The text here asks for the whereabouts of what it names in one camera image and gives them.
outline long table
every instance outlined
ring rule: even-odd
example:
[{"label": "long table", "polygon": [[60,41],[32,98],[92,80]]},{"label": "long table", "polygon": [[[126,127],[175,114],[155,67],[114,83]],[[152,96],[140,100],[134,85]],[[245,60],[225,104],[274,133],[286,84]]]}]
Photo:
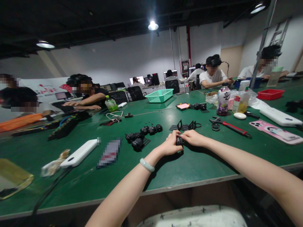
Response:
[{"label": "long table", "polygon": [[[289,81],[281,83],[277,89],[284,89],[283,97],[273,101],[266,101],[270,106],[285,111],[287,101],[299,100],[302,97],[303,81]],[[238,120],[230,112],[225,121],[242,128],[252,135],[252,139],[245,138],[230,129],[221,126],[220,131],[212,131],[209,121],[216,116],[216,108],[207,104],[209,113],[201,113],[196,110],[180,111],[176,104],[205,102],[206,90],[192,91],[189,95],[173,95],[165,103],[148,103],[147,100],[129,102],[121,108],[124,114],[131,113],[133,118],[122,118],[122,122],[112,126],[99,126],[108,119],[104,115],[95,114],[91,118],[80,122],[76,128],[65,138],[47,141],[50,131],[21,137],[7,137],[0,139],[0,157],[7,158],[28,172],[35,178],[26,189],[12,197],[1,201],[0,220],[14,217],[22,217],[31,214],[31,211],[43,191],[52,183],[61,171],[51,178],[40,177],[41,167],[52,160],[56,160],[65,149],[74,152],[87,140],[101,138],[92,153],[67,175],[55,190],[41,205],[38,213],[64,210],[100,203],[119,181],[138,163],[140,158],[145,157],[155,147],[165,141],[171,132],[169,128],[176,125],[181,119],[183,124],[189,124],[195,120],[202,127],[197,128],[198,133],[221,141],[228,145],[243,149],[257,155],[269,162],[287,170],[303,167],[303,144],[288,146],[272,137],[259,132],[248,123],[253,118]],[[258,110],[249,108],[249,111],[260,115],[262,120],[276,125],[274,122],[261,115]],[[292,116],[303,120],[300,109]],[[151,142],[142,150],[135,152],[125,139],[125,133],[139,132],[143,126],[161,124],[163,132],[155,135],[147,135]],[[296,128],[286,128],[287,131],[303,137],[303,132]],[[117,137],[123,137],[118,160],[114,165],[107,168],[96,169],[108,141]],[[168,156],[163,158],[156,167],[156,171],[150,177],[143,195],[160,193],[170,190],[194,187],[219,181],[227,181],[241,178],[242,176],[231,168],[227,163],[210,151],[200,148],[184,147],[182,156]]]}]

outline red basket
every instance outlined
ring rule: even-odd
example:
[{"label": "red basket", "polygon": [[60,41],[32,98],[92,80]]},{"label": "red basket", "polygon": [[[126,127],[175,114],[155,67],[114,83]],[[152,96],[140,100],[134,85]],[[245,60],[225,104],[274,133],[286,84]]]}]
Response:
[{"label": "red basket", "polygon": [[274,100],[274,99],[281,98],[283,92],[285,92],[285,90],[267,89],[264,91],[259,91],[257,98],[265,99],[265,100]]}]

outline red-handled wrench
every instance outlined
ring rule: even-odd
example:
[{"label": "red-handled wrench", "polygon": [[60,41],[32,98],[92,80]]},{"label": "red-handled wrench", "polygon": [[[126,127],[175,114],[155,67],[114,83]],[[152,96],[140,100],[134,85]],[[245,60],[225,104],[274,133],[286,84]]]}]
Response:
[{"label": "red-handled wrench", "polygon": [[247,137],[247,138],[249,138],[249,139],[252,139],[252,138],[253,138],[251,135],[249,135],[249,134],[247,133],[247,131],[244,131],[243,129],[239,129],[239,128],[237,128],[236,126],[233,126],[233,125],[231,125],[231,124],[229,124],[229,123],[226,123],[226,121],[223,121],[220,117],[213,117],[213,118],[214,118],[214,120],[209,119],[209,121],[210,121],[211,123],[222,124],[222,125],[228,127],[229,129],[235,131],[236,133],[239,133],[239,134],[242,135],[242,136],[245,136],[245,137]]}]

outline hand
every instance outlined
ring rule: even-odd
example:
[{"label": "hand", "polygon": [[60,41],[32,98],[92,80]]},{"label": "hand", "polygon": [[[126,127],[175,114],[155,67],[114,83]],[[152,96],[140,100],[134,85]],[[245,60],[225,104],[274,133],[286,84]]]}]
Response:
[{"label": "hand", "polygon": [[62,106],[83,106],[80,102],[69,101],[65,102]]},{"label": "hand", "polygon": [[98,106],[98,105],[93,105],[93,106],[86,106],[85,107],[85,109],[87,109],[87,110],[92,110],[92,109],[100,109],[101,107],[100,106]]},{"label": "hand", "polygon": [[188,142],[189,144],[196,146],[196,147],[204,147],[206,142],[209,140],[208,137],[205,137],[195,130],[185,131],[180,137]]},{"label": "hand", "polygon": [[177,135],[181,134],[178,130],[174,130],[173,133],[169,134],[166,141],[160,146],[154,149],[160,156],[171,155],[182,151],[182,146],[176,146]]}]

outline pink phone case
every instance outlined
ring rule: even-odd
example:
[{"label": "pink phone case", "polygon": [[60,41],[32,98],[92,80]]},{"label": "pink phone case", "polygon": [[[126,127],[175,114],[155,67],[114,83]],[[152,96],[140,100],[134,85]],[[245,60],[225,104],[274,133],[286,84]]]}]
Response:
[{"label": "pink phone case", "polygon": [[249,123],[251,126],[255,127],[259,131],[265,132],[268,135],[283,141],[284,143],[287,143],[289,145],[296,145],[303,143],[303,138],[300,136],[297,136],[295,134],[292,134],[288,131],[285,131],[277,126],[274,126],[272,124],[269,124],[265,121],[258,120],[253,121]]}]

